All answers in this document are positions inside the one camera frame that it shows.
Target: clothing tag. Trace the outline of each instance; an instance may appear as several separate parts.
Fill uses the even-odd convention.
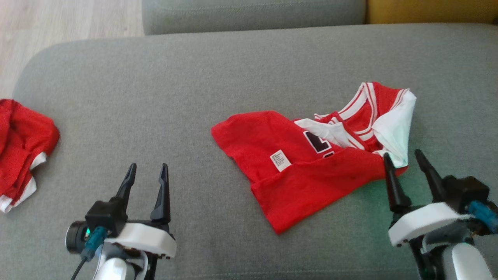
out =
[[[284,170],[284,169],[286,169],[287,167],[290,166],[290,161],[284,155],[284,153],[282,152],[282,150],[278,150],[278,152],[272,154],[270,156],[270,159],[271,159],[271,161],[273,161],[273,164],[275,164],[275,167],[280,172],[282,172],[282,170]]]

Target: black cable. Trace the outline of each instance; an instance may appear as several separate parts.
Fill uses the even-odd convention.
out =
[[[71,277],[71,280],[75,280],[76,279],[76,275],[78,275],[78,273],[80,272],[81,268],[83,267],[83,265],[87,262],[87,258],[83,258],[80,262],[80,264],[78,265],[78,267],[76,268],[76,270],[74,271],[74,274],[73,274],[73,277]]]

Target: gray cushion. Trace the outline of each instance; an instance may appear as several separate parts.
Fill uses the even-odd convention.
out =
[[[362,24],[365,0],[142,0],[145,34]]]
[[[38,191],[0,215],[1,279],[68,279],[79,257],[64,236],[138,164],[128,214],[146,219],[160,165],[170,166],[175,259],[156,279],[417,279],[408,248],[387,237],[391,214],[374,182],[275,235],[249,182],[210,128],[276,110],[296,119],[341,109],[363,81],[418,97],[411,168],[401,183],[429,203],[413,151],[442,175],[473,175],[498,202],[498,27],[358,25],[173,34],[57,45],[27,65],[14,98],[61,133],[36,170]],[[477,245],[498,273],[496,237]],[[85,265],[90,279],[96,262]]]

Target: mustard yellow fabric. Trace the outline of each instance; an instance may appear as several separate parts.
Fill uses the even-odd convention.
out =
[[[498,18],[498,0],[368,0],[367,4],[367,23],[492,23]]]

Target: wooden floor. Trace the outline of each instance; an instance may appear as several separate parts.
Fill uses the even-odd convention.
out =
[[[48,46],[132,36],[143,36],[141,0],[0,0],[0,98]]]

